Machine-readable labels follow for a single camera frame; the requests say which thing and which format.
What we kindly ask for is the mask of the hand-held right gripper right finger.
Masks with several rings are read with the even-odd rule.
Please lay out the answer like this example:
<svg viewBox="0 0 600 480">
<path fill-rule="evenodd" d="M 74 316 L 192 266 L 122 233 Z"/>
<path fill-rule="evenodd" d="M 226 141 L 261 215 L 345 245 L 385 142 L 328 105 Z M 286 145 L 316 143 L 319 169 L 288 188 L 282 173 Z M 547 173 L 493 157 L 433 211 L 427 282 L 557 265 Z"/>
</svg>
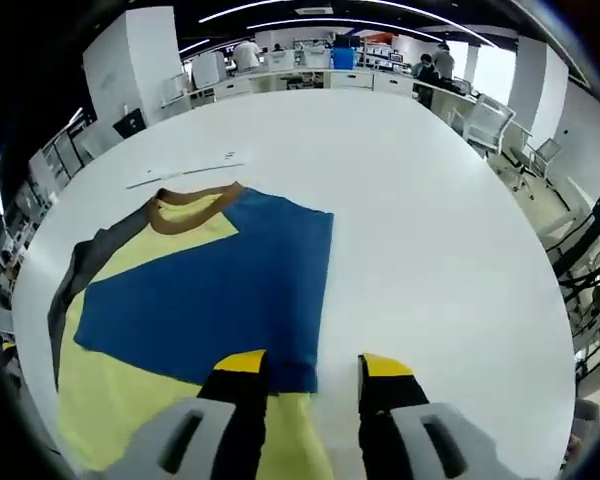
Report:
<svg viewBox="0 0 600 480">
<path fill-rule="evenodd" d="M 444 403 L 432 403 L 413 370 L 358 356 L 358 440 L 369 479 L 503 479 L 494 441 Z"/>
</svg>

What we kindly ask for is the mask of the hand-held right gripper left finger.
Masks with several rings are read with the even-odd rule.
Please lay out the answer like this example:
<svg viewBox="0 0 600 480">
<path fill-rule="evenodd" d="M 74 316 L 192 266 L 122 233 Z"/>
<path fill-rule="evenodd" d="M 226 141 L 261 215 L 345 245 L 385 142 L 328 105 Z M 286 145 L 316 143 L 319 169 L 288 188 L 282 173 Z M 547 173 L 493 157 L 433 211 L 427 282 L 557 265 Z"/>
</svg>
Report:
<svg viewBox="0 0 600 480">
<path fill-rule="evenodd" d="M 132 435 L 104 479 L 254 479 L 266 437 L 267 352 L 232 354 L 195 397 L 157 413 Z"/>
</svg>

